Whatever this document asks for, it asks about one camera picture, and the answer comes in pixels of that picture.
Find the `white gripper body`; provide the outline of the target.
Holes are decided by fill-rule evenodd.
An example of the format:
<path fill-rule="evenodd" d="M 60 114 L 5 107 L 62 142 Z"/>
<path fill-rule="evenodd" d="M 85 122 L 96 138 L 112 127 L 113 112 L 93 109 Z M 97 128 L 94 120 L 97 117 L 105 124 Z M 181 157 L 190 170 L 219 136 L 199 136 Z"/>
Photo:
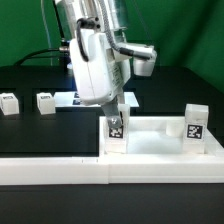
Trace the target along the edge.
<path fill-rule="evenodd" d="M 79 98 L 84 105 L 105 104 L 130 79 L 129 57 L 116 53 L 106 34 L 81 29 L 70 42 L 70 57 Z"/>

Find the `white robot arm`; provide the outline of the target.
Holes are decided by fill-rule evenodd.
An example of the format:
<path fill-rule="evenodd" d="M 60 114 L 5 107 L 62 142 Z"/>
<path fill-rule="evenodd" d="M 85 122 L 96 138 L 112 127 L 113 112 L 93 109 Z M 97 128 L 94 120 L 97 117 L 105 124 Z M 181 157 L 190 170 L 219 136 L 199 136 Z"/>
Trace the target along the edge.
<path fill-rule="evenodd" d="M 81 103 L 100 105 L 108 126 L 123 125 L 119 97 L 130 78 L 121 0 L 55 0 Z"/>

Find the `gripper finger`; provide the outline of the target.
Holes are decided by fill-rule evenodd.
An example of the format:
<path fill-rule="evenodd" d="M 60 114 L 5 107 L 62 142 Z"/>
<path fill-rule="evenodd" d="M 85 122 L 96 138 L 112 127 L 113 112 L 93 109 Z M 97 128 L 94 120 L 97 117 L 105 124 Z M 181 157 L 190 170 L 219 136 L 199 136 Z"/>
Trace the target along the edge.
<path fill-rule="evenodd" d="M 124 103 L 124 93 L 121 92 L 112 101 L 107 102 L 101 106 L 110 128 L 120 128 L 122 126 L 122 119 L 118 109 L 118 104 Z"/>

